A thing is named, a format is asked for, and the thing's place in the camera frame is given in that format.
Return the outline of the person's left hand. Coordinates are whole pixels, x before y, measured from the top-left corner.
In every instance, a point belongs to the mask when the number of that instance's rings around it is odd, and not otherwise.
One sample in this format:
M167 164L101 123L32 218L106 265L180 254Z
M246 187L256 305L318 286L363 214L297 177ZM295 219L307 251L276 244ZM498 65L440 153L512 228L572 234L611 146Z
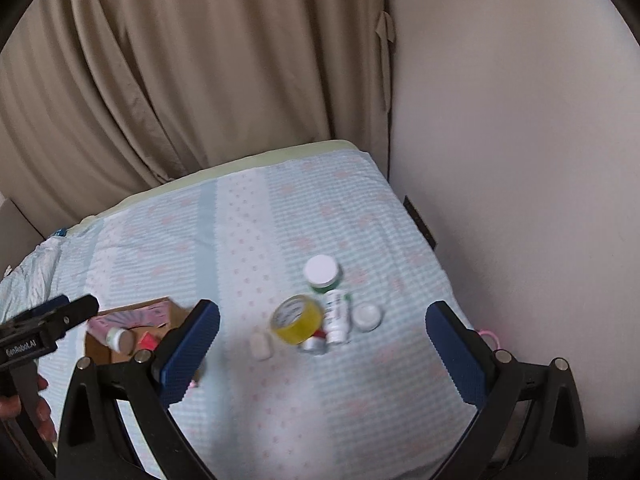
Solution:
M0 396L0 417L2 420L17 417L22 411L21 398L15 396ZM35 425L43 441L53 443L58 440L54 422L51 418L50 405L42 396L38 396L35 405L36 422Z

